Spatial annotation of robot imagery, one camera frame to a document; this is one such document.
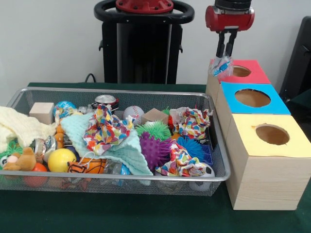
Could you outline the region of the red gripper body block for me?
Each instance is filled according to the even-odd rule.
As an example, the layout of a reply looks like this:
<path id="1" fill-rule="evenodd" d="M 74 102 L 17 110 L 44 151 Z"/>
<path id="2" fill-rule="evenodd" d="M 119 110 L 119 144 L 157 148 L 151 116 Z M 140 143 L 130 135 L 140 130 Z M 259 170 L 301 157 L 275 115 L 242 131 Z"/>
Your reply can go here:
<path id="1" fill-rule="evenodd" d="M 226 30 L 247 31 L 255 19 L 255 11 L 250 7 L 246 11 L 229 11 L 208 6 L 205 14 L 206 26 L 212 32 Z"/>

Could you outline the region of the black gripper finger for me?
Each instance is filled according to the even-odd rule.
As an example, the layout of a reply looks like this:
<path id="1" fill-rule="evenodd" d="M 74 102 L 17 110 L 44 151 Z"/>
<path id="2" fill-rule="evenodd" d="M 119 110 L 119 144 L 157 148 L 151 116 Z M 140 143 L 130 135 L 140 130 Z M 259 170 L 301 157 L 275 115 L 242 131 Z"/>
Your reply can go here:
<path id="1" fill-rule="evenodd" d="M 219 40 L 218 40 L 218 46 L 216 51 L 216 57 L 222 58 L 225 50 L 225 32 L 218 32 Z"/>
<path id="2" fill-rule="evenodd" d="M 228 57 L 231 57 L 232 51 L 233 51 L 234 42 L 235 42 L 235 39 L 237 37 L 238 31 L 237 30 L 231 30 L 229 32 L 230 32 L 230 37 L 229 37 L 228 43 L 226 45 L 225 52 L 226 52 L 226 55 Z"/>

